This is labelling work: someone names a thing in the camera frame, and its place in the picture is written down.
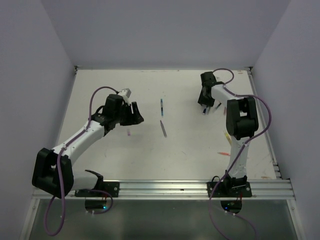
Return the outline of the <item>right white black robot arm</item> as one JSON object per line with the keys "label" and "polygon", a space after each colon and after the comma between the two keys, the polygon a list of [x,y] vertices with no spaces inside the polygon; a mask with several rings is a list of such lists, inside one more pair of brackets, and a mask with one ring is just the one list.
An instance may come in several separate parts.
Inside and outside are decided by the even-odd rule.
{"label": "right white black robot arm", "polygon": [[213,197],[234,197],[241,192],[250,197],[247,182],[247,159],[250,139],[259,128],[256,101],[252,96],[240,96],[217,81],[212,71],[200,75],[201,92],[198,103],[212,107],[219,101],[226,107],[226,131],[231,138],[230,160],[223,177],[207,183],[208,194]]}

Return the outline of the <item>white blue marker pen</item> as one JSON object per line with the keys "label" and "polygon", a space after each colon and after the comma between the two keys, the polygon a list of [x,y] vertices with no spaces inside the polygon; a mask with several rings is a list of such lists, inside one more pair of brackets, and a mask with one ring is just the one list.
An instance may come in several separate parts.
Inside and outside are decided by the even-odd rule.
{"label": "white blue marker pen", "polygon": [[206,106],[206,107],[203,109],[202,114],[203,114],[203,115],[208,115],[209,112],[210,112],[210,109],[211,109],[210,106]]}

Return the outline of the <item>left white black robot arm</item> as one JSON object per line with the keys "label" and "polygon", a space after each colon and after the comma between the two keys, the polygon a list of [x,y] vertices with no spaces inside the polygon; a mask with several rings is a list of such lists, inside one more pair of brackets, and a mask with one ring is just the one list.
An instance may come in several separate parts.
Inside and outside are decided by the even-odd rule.
{"label": "left white black robot arm", "polygon": [[36,156],[32,185],[61,199],[71,191],[87,191],[92,196],[104,194],[104,178],[93,170],[75,172],[78,158],[116,125],[132,126],[144,121],[135,101],[110,94],[105,104],[91,114],[85,125],[68,140],[52,149],[42,148]]}

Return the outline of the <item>purple highlighter pen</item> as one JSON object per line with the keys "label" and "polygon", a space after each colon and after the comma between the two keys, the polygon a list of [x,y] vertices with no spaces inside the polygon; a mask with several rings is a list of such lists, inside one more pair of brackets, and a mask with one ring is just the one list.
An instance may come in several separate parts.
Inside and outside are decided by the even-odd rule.
{"label": "purple highlighter pen", "polygon": [[164,136],[165,138],[167,138],[167,133],[166,133],[166,130],[165,130],[165,126],[164,126],[164,124],[163,124],[163,121],[160,120],[159,122],[160,122],[161,130],[162,130],[162,132],[163,132],[163,136]]}

